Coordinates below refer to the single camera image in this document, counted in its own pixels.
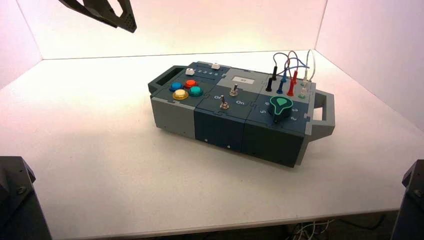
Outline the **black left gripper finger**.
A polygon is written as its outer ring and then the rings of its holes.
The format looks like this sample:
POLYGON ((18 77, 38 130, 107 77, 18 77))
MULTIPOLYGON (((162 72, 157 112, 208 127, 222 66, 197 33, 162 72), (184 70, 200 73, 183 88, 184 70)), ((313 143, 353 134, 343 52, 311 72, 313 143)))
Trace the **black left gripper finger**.
POLYGON ((122 14, 117 15, 108 0, 60 0, 67 8, 95 19, 113 28, 121 28, 130 33, 137 29, 131 2, 129 0, 118 0, 122 14))

